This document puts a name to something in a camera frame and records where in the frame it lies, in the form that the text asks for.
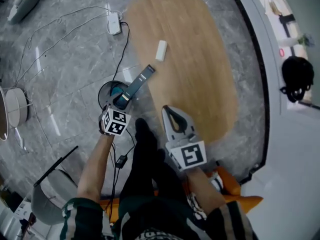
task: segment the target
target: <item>black cable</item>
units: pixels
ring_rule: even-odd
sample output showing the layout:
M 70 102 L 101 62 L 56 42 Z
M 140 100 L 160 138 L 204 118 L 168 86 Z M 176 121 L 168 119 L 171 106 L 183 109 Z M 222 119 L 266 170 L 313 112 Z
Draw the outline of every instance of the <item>black cable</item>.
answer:
M 135 144 L 134 138 L 132 137 L 132 135 L 130 134 L 130 132 L 128 131 L 128 129 L 125 129 L 125 130 L 126 130 L 126 132 L 130 135 L 131 140 L 132 140 L 132 143 L 133 143 L 133 147 L 130 148 L 130 150 L 125 154 L 125 156 L 127 156 L 127 155 L 129 154 L 129 152 L 135 148 L 136 144 Z
M 110 215 L 109 215 L 109 221 L 111 220 L 111 217 L 112 217 L 112 210 L 113 210 L 113 204 L 114 204 L 114 199 L 115 199 L 115 195 L 116 195 L 116 185 L 117 185 L 117 182 L 118 182 L 118 178 L 119 178 L 119 172 L 120 172 L 120 169 L 118 169 L 118 174 L 116 176 L 116 181 L 113 185 L 113 198 L 111 200 L 111 207 L 110 207 Z
M 116 151 L 115 151 L 116 147 L 114 147 L 114 143 L 113 143 L 113 142 L 112 142 L 112 144 L 111 144 L 111 147 L 112 147 L 112 149 L 113 149 L 113 153 L 116 153 Z M 113 158 L 112 158 L 112 154 L 111 154 L 110 151 L 109 151 L 109 155 L 110 155 L 110 158 L 111 158 L 111 162 L 112 162 L 113 169 L 115 169 L 115 163 L 114 163 L 114 160 L 113 160 Z
M 113 75 L 112 81 L 114 81 L 115 78 L 116 78 L 116 74 L 118 73 L 118 69 L 119 69 L 120 63 L 122 62 L 122 60 L 123 60 L 123 58 L 124 58 L 125 50 L 126 50 L 126 48 L 127 48 L 128 42 L 129 42 L 130 27 L 129 27 L 128 23 L 126 23 L 126 22 L 124 22 L 124 21 L 121 21 L 121 22 L 120 22 L 120 25 L 121 25 L 121 24 L 126 24 L 126 26 L 128 27 L 128 35 L 126 36 L 126 42 L 125 42 L 125 46 L 124 46 L 124 48 L 123 48 L 123 50 L 122 50 L 121 59 L 120 59 L 118 65 L 116 66 L 115 73 L 114 73 L 114 75 Z M 110 96 L 111 96 L 111 93 L 112 93 L 112 90 L 114 89 L 114 87 L 115 87 L 115 86 L 112 86 L 112 85 L 111 85 L 111 88 L 110 88 Z
M 116 151 L 115 151 L 116 150 L 116 146 L 112 146 L 112 147 L 113 147 L 113 150 L 114 150 L 114 153 L 113 153 L 114 161 L 116 161 Z M 109 222 L 111 220 L 113 203 L 114 203 L 115 192 L 116 192 L 116 174 L 117 174 L 117 168 L 114 167 L 111 198 L 110 198 L 110 202 L 108 203 L 108 205 L 105 208 L 107 210 L 108 206 L 110 205 Z
M 111 146 L 112 146 L 112 149 L 113 149 L 113 154 L 115 155 L 116 154 L 116 145 L 112 142 Z

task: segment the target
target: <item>plug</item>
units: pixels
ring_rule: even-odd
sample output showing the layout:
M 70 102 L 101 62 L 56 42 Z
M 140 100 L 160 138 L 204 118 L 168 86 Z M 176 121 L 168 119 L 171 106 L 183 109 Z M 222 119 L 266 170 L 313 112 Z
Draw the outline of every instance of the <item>plug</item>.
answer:
M 118 160 L 116 161 L 115 163 L 115 167 L 116 168 L 119 168 L 119 169 L 122 169 L 125 165 L 125 163 L 127 162 L 128 160 L 128 156 L 127 155 L 121 155 Z

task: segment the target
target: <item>marker cube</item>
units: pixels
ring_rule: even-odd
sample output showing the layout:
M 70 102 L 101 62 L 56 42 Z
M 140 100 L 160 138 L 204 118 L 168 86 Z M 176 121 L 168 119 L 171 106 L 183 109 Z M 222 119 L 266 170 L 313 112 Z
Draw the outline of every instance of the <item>marker cube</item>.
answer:
M 131 115 L 108 108 L 102 117 L 102 130 L 105 133 L 121 136 L 127 128 Z

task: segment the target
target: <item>person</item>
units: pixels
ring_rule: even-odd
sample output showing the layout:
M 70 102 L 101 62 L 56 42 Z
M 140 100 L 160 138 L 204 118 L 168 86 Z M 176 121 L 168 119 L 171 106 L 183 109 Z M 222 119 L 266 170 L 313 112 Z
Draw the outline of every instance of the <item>person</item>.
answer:
M 165 152 L 158 150 L 146 121 L 136 120 L 135 129 L 132 169 L 120 193 L 113 236 L 103 233 L 105 215 L 99 202 L 114 136 L 102 135 L 84 167 L 77 197 L 63 208 L 60 239 L 257 239 L 240 205 L 226 203 L 200 168 L 186 172 L 190 189 L 207 215 L 201 223 L 196 220 L 180 179 L 164 162 Z

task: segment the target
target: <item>white power adapter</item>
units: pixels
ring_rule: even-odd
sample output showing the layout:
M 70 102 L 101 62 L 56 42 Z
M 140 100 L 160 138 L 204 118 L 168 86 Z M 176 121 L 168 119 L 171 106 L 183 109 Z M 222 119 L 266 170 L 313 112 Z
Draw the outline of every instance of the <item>white power adapter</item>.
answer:
M 116 35 L 121 32 L 120 29 L 120 21 L 119 21 L 119 16 L 118 13 L 114 12 L 108 15 L 107 17 L 108 20 L 108 31 L 110 35 Z

